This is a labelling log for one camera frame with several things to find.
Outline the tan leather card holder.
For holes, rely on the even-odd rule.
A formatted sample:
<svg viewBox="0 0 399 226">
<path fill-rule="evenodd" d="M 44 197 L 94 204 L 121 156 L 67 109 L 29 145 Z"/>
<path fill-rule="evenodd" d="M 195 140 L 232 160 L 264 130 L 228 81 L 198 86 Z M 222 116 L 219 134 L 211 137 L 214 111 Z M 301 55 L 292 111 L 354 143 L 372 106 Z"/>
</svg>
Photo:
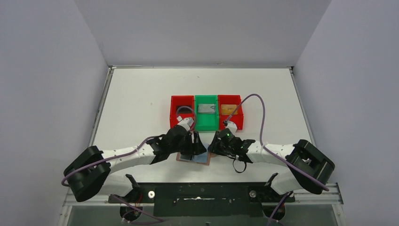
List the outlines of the tan leather card holder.
<svg viewBox="0 0 399 226">
<path fill-rule="evenodd" d="M 203 143 L 203 153 L 200 155 L 194 155 L 192 160 L 182 160 L 180 159 L 180 153 L 177 154 L 176 160 L 186 163 L 194 163 L 194 164 L 201 164 L 201 165 L 209 165 L 210 164 L 210 152 L 208 151 L 209 144 Z"/>
</svg>

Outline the green plastic bin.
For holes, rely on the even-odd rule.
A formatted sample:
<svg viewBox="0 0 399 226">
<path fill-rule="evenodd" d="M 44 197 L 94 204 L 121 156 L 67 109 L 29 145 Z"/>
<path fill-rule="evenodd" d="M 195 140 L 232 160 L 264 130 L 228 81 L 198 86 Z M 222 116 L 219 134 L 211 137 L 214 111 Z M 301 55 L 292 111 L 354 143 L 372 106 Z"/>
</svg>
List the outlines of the green plastic bin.
<svg viewBox="0 0 399 226">
<path fill-rule="evenodd" d="M 219 111 L 217 95 L 195 95 L 194 110 L 197 116 L 195 129 L 197 131 L 215 131 L 219 128 Z M 214 114 L 203 114 L 197 112 L 198 104 L 215 104 Z"/>
</svg>

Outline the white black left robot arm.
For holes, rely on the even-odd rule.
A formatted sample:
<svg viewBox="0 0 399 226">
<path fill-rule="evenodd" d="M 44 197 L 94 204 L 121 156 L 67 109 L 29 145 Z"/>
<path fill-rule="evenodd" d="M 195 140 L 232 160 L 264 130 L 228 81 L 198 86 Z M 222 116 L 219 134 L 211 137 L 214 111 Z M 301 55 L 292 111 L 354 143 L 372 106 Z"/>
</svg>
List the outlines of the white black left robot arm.
<svg viewBox="0 0 399 226">
<path fill-rule="evenodd" d="M 96 145 L 86 148 L 65 170 L 61 181 L 69 187 L 78 202 L 87 201 L 105 193 L 108 186 L 119 196 L 133 189 L 133 177 L 119 177 L 115 173 L 138 165 L 151 165 L 173 153 L 201 155 L 206 153 L 199 133 L 175 125 L 166 134 L 145 138 L 138 146 L 122 149 L 100 150 Z"/>
</svg>

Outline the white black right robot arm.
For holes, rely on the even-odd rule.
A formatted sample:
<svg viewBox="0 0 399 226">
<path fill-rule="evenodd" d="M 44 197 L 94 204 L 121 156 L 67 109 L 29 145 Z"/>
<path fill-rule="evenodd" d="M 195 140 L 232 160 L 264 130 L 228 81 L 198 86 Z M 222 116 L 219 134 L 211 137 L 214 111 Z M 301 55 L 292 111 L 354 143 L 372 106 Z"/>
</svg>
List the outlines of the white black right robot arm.
<svg viewBox="0 0 399 226">
<path fill-rule="evenodd" d="M 271 177 L 270 187 L 283 195 L 304 189 L 312 194 L 328 191 L 326 184 L 335 164 L 311 142 L 301 139 L 294 144 L 264 144 L 254 139 L 241 139 L 229 129 L 217 131 L 209 151 L 244 163 L 267 163 L 288 168 Z"/>
</svg>

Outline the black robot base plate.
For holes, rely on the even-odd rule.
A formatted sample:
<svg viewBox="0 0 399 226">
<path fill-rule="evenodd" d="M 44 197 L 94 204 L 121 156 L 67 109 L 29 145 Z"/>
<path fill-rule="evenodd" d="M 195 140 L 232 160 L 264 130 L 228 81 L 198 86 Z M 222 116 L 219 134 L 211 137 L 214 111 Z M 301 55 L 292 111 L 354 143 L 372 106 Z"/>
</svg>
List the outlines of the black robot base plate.
<svg viewBox="0 0 399 226">
<path fill-rule="evenodd" d="M 266 182 L 141 183 L 125 196 L 111 195 L 108 202 L 149 206 L 157 218 L 262 217 L 270 216 L 282 198 Z"/>
</svg>

